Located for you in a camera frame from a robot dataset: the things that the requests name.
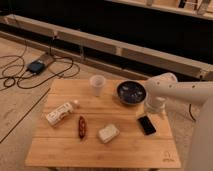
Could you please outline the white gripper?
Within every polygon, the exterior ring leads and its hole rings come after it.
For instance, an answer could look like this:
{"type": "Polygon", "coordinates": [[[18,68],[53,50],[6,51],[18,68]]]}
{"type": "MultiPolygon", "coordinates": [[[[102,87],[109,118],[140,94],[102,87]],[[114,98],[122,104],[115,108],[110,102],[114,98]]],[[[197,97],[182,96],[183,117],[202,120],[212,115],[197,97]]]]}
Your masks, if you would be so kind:
{"type": "Polygon", "coordinates": [[[152,114],[161,114],[165,110],[166,99],[148,96],[145,100],[145,110],[152,114]]]}

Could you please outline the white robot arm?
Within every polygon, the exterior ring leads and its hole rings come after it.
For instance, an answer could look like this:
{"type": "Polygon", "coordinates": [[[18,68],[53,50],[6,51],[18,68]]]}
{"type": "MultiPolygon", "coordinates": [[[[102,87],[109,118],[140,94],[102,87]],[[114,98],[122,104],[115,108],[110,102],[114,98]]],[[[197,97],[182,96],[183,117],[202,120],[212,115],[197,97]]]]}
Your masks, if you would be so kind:
{"type": "Polygon", "coordinates": [[[144,86],[145,105],[151,110],[163,110],[166,98],[201,105],[185,171],[213,171],[213,81],[179,82],[173,73],[164,73],[149,78],[144,86]]]}

